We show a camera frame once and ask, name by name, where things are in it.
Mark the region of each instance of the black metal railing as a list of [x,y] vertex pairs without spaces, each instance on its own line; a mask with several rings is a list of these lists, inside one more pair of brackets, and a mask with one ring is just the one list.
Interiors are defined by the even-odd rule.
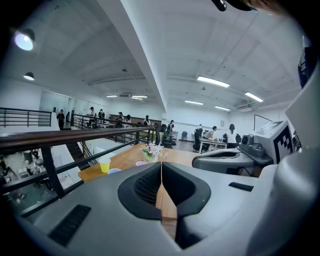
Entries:
[[0,126],[51,126],[51,112],[0,107]]
[[[92,130],[92,129],[114,129],[114,128],[128,128],[128,127],[148,127],[141,123],[130,123],[122,122],[118,120],[111,120],[105,118],[92,117],[88,115],[73,114],[71,126],[80,130]],[[134,140],[137,138],[136,133],[127,133],[123,135],[112,135],[107,136],[106,139],[113,140],[115,142],[125,143],[129,140]],[[154,133],[151,134],[151,141],[154,141]],[[147,142],[145,138],[140,135],[139,139],[142,139],[143,142]]]
[[[88,157],[91,157],[92,156],[92,153],[90,152],[89,148],[87,147],[86,145],[86,142],[85,141],[80,141],[80,145],[82,147],[82,154],[85,158],[88,158]],[[92,165],[97,165],[98,164],[98,161],[93,159],[92,161],[89,162],[89,165],[92,166]]]
[[[147,132],[147,135],[140,136],[140,132]],[[91,130],[61,130],[61,131],[42,131],[42,132],[25,132],[0,135],[0,155],[9,155],[15,152],[21,152],[25,150],[41,149],[42,158],[44,162],[45,170],[18,180],[11,181],[9,183],[0,186],[0,195],[13,192],[17,189],[21,189],[27,185],[35,184],[43,179],[49,178],[52,187],[56,193],[46,200],[36,203],[28,207],[27,209],[20,212],[22,217],[28,217],[31,214],[43,209],[54,201],[64,197],[66,194],[70,193],[78,186],[80,186],[83,181],[79,181],[67,189],[63,189],[62,185],[58,179],[58,174],[61,174],[67,170],[75,167],[79,167],[83,164],[89,163],[90,161],[95,161],[95,159],[100,158],[106,154],[113,151],[121,149],[125,146],[131,144],[138,144],[139,142],[148,143],[154,134],[155,128],[152,126],[143,127],[127,127],[127,128],[113,128],[113,129],[91,129]],[[113,148],[107,149],[103,152],[91,154],[89,149],[86,148],[83,152],[87,156],[85,158],[76,160],[74,162],[65,164],[60,167],[55,167],[51,147],[64,145],[72,142],[82,142],[85,145],[85,141],[95,140],[100,138],[106,138],[111,136],[121,136],[126,134],[135,134],[135,138],[130,138],[130,141],[115,146]]]

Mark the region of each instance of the black sticker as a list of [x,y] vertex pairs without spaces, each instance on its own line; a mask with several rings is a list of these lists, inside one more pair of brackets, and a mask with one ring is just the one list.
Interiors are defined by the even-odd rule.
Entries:
[[259,134],[259,135],[265,135],[266,133],[270,132],[280,124],[282,124],[283,121],[279,122],[269,122],[262,126],[259,130],[255,131],[254,134]]
[[293,152],[289,126],[286,126],[284,130],[273,140],[273,144],[276,163],[278,164],[281,159]]

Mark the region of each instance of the staircase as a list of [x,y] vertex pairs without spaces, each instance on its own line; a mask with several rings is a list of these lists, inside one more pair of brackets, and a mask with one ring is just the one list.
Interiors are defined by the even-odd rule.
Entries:
[[[84,154],[82,154],[82,152],[81,152],[81,150],[80,150],[80,148],[79,148],[79,146],[78,146],[78,144],[76,142],[67,143],[66,147],[68,148],[68,150],[69,150],[69,152],[70,152],[70,154],[71,154],[71,156],[72,156],[74,161],[82,160],[82,159],[85,158]],[[90,167],[90,165],[88,163],[84,163],[82,165],[79,165],[79,169],[81,171],[83,171],[83,170],[85,170],[85,169],[87,169],[89,167]]]

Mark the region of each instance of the flower vase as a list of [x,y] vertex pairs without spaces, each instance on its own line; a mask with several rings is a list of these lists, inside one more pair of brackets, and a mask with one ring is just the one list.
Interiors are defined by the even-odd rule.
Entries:
[[158,156],[148,156],[147,154],[144,154],[144,161],[148,164],[156,163],[158,162]]

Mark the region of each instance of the chair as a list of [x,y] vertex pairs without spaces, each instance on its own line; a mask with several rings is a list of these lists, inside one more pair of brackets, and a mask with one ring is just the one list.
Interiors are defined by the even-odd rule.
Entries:
[[236,146],[239,146],[239,143],[241,142],[242,138],[239,134],[236,134],[235,136],[235,142],[236,142]]
[[188,133],[186,131],[183,131],[181,140],[183,140],[185,138],[185,141],[187,141],[187,138],[188,138],[187,135],[188,135]]
[[164,146],[167,149],[172,149],[173,148],[172,146],[177,145],[177,143],[170,138],[168,139],[167,133],[166,133],[166,128],[167,128],[167,126],[165,124],[161,125],[160,132],[163,132],[163,135],[160,140],[160,145]]

